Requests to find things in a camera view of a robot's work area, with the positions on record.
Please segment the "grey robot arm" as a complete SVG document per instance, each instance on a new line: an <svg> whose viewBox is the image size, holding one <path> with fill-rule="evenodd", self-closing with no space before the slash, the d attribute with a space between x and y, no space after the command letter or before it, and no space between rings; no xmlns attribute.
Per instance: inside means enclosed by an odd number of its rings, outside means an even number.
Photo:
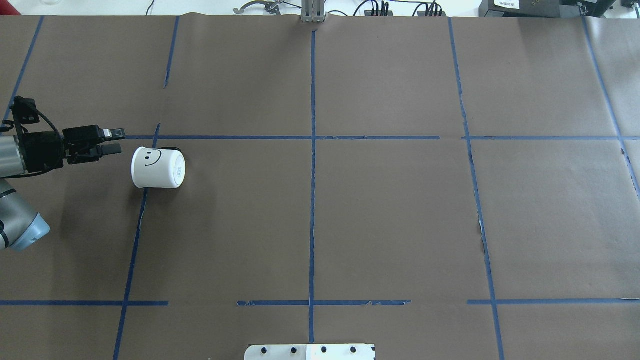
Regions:
<svg viewBox="0 0 640 360"><path fill-rule="evenodd" d="M20 252L50 232L50 225L10 184L11 179L42 176L62 169L64 164L98 162L122 152L124 129L103 129L98 125L27 132L17 130L0 142L0 230L1 249Z"/></svg>

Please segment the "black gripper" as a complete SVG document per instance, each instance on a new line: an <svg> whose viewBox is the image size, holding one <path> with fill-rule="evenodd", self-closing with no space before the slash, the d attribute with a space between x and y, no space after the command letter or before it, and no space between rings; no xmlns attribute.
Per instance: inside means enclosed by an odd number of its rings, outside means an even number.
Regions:
<svg viewBox="0 0 640 360"><path fill-rule="evenodd" d="M99 161L122 153L120 144L101 145L103 141L126 139L124 129L101 129L98 125L55 131L22 132L19 148L28 174L45 173L64 167Z"/></svg>

